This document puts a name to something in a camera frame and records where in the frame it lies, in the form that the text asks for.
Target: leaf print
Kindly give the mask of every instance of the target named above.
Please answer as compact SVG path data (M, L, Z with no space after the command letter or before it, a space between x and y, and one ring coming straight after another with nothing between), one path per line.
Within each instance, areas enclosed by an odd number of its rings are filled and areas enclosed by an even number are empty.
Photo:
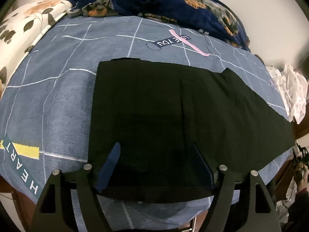
M29 47L25 50L25 53L32 51L33 48L34 48L34 45L29 46Z
M0 36L0 40L2 40L3 38L5 38L9 32L10 32L10 31L5 31L5 32L3 32L2 35Z
M4 21L0 24L0 26L2 26L3 24L5 24L8 20L9 20L9 19L4 20Z
M7 67L6 66L4 66L0 70L0 80L2 84L5 84L7 82Z
M24 26L24 32L32 28L33 22L34 22L34 19L26 23L26 25Z
M48 8L48 9L45 9L42 14L48 14L50 12L52 12L54 9L53 8Z
M50 26L54 26L54 24L56 23L55 19L53 18L53 16L51 14L48 14L48 24Z
M7 35L5 36L4 42L6 43L7 40L11 39L12 36L14 36L15 33L16 33L16 31L10 31L9 33L7 33Z
M0 33L7 27L7 25L3 25L2 27L0 27Z

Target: silver bolt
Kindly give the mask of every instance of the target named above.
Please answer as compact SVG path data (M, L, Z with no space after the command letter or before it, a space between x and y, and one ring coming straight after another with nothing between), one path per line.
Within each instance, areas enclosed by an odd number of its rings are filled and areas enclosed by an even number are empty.
M222 170L222 171L226 171L228 169L228 167L225 166L225 165L220 165L219 169Z
M251 171L251 174L252 174L253 176L258 176L258 175L259 175L259 173L258 173L256 170L252 170L252 171Z
M53 170L53 175L58 175L59 173L60 173L60 170L59 170L59 169Z
M91 164L86 164L84 165L84 169L85 170L90 170L92 168L92 165Z

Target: dark sleeve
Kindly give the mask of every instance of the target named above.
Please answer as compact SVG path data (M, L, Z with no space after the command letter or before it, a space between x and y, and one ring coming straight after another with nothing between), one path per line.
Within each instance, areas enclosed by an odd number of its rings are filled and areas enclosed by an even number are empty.
M295 196L295 202L288 208L289 222L295 222L297 219L309 209L309 193L307 189L303 189Z

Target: black trousers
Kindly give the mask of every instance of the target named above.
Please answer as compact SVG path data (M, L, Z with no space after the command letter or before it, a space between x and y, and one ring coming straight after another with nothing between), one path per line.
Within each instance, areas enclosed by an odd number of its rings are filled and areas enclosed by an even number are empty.
M101 194L170 203L213 195L219 165L245 177L294 138L230 69L121 59L98 66L88 162L100 168L116 142L121 155Z

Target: bed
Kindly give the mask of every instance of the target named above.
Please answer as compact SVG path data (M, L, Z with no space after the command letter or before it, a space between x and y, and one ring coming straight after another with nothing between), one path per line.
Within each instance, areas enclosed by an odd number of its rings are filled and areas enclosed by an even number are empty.
M28 5L39 6L34 13L41 13L41 21L46 20L46 30L40 30L44 33L38 38L32 32L35 26L29 27L33 25L32 19L22 18L23 31L35 37L23 42L24 49L19 51L18 57L21 61L14 61L17 64L12 65L6 75L0 100L0 140L4 143L8 135L15 148L15 153L8 153L1 146L0 175L34 203L54 169L75 171L87 162L92 95L101 61L139 58L216 73L228 68L270 108L288 118L264 64L247 45L241 47L241 41L238 44L223 41L205 29L177 25L171 23L170 18L159 21L153 15L85 17L76 14L77 5L73 0L68 1L49 3L45 7L39 3ZM50 8L59 6L61 9L51 19L49 15L56 13L56 9L52 12ZM259 171L265 184L290 153L287 148ZM185 203L147 204L98 198L113 230L177 228L207 210L212 201L212 197L208 197ZM235 191L233 202L238 198L239 192ZM72 191L72 199L78 228L86 231L75 191Z

